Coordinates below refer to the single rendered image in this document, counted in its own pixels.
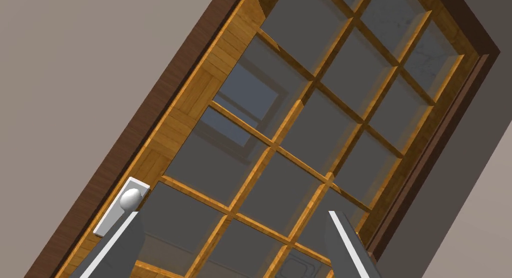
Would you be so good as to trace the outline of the wooden glass-paned door leaf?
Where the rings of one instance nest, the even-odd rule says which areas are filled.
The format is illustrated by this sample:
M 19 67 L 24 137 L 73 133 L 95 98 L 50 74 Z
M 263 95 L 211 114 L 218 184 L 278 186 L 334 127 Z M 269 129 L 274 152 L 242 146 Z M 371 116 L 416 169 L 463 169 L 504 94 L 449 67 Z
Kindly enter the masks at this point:
M 479 56 L 442 0 L 238 0 L 123 179 L 128 278 L 344 278 L 330 209 L 369 244 Z

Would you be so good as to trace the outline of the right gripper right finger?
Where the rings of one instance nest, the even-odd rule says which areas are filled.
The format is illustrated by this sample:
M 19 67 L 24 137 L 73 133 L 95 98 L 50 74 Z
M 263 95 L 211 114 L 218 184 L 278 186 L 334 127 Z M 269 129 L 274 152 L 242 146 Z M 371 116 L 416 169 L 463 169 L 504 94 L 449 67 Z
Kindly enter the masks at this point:
M 328 211 L 324 240 L 335 278 L 382 278 L 342 211 Z

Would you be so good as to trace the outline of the white round door knob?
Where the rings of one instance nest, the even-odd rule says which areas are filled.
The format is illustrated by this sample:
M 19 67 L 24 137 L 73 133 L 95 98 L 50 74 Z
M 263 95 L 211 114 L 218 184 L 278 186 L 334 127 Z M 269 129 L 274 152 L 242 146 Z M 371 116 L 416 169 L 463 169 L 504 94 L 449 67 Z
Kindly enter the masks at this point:
M 125 212 L 135 211 L 149 189 L 148 184 L 129 177 L 95 226 L 94 235 L 103 237 Z

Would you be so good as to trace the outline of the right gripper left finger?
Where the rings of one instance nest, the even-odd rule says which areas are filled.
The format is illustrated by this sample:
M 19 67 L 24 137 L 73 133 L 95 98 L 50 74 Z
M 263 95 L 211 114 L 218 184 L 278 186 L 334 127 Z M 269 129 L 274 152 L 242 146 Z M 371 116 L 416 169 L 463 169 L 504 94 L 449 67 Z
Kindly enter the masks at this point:
M 139 212 L 124 213 L 69 278 L 130 278 L 144 241 Z

